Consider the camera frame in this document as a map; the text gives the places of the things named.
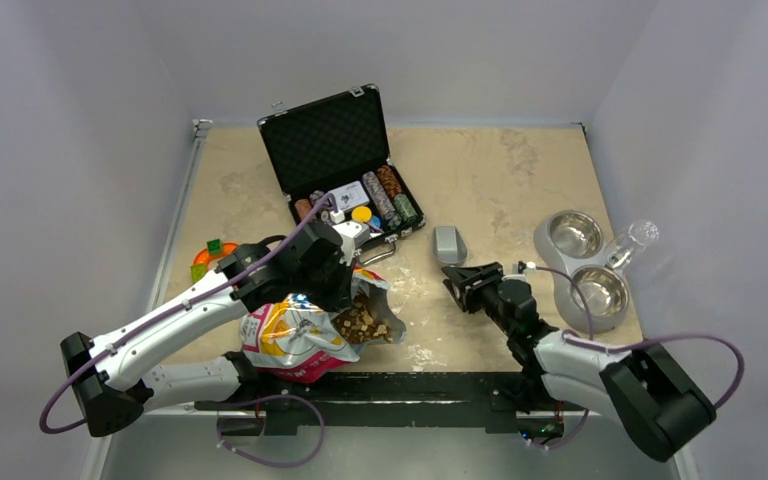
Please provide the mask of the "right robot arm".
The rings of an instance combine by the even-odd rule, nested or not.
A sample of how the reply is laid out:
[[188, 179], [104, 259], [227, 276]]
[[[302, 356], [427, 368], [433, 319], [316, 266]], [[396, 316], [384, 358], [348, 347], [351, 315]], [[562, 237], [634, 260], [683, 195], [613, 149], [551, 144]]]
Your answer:
[[547, 323], [518, 263], [444, 266], [443, 284], [466, 313], [484, 313], [501, 330], [521, 366], [526, 408], [550, 402], [578, 405], [622, 426], [649, 458], [665, 462], [711, 425], [718, 406], [660, 340], [618, 346], [585, 339]]

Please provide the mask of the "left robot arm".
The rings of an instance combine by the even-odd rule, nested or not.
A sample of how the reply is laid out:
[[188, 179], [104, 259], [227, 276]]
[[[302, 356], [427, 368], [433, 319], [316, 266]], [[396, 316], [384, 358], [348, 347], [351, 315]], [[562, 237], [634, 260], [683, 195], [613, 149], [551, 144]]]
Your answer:
[[71, 390], [84, 426], [93, 437], [123, 430], [161, 403], [178, 403], [185, 391], [199, 400], [226, 401], [244, 409], [257, 399], [258, 382], [241, 354], [219, 357], [203, 368], [166, 374], [161, 363], [215, 328], [238, 320], [290, 294], [336, 311], [350, 304], [356, 254], [368, 226], [345, 221], [298, 225], [289, 235], [240, 244], [188, 290], [106, 334], [75, 332], [60, 343]]

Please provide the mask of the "grey metal scoop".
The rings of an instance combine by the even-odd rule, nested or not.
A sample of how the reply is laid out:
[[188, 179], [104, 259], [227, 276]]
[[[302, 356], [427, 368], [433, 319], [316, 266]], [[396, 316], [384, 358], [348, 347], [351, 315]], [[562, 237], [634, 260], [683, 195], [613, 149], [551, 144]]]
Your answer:
[[433, 230], [432, 255], [440, 266], [462, 266], [468, 249], [455, 226], [437, 226]]

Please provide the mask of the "pet food bag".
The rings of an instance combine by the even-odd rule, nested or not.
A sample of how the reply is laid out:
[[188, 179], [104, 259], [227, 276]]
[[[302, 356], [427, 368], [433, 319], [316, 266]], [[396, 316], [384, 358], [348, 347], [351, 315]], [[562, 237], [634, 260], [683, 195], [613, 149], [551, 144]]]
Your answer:
[[267, 304], [239, 324], [242, 351], [256, 370], [292, 383], [310, 384], [335, 368], [360, 360], [368, 345], [403, 341], [406, 325], [391, 310], [390, 285], [363, 268], [353, 272], [352, 301], [327, 312], [301, 294]]

